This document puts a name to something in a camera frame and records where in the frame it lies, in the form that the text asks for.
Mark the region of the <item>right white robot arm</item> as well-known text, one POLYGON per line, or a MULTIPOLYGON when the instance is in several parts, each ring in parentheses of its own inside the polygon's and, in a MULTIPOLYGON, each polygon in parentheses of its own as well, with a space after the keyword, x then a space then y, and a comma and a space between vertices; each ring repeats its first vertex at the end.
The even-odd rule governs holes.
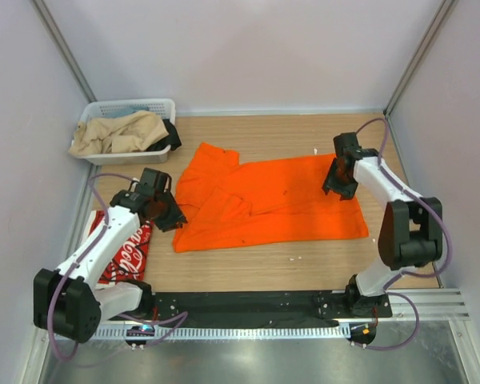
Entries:
POLYGON ((410 189, 386 162, 376 156, 359 160, 347 156, 332 161, 322 186, 341 200, 355 196, 364 185, 384 209, 378 236, 378 258, 352 276, 344 293, 348 313, 361 317, 382 303, 386 290, 405 275, 442 256, 442 204, 410 189))

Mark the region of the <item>orange t shirt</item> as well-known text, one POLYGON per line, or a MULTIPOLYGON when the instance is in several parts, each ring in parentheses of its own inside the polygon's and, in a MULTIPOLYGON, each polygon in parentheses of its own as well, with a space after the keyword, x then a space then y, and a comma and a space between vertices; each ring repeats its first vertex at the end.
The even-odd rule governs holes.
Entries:
POLYGON ((333 154, 239 160, 208 143, 195 151, 176 185, 187 223, 174 236, 175 252, 368 236, 358 200, 322 189, 333 154))

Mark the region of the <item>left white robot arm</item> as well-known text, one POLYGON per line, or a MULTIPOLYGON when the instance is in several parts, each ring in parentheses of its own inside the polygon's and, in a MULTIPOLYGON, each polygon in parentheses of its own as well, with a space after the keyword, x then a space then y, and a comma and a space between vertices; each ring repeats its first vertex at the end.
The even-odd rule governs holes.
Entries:
POLYGON ((55 270, 37 272, 34 324, 47 331, 50 341, 62 336, 85 343, 103 321, 123 315, 143 320, 152 314, 154 298, 145 282, 127 279, 108 288, 96 287, 122 245, 147 222, 167 232, 182 227, 186 219, 168 190, 152 196, 122 191, 101 225, 67 260, 55 270))

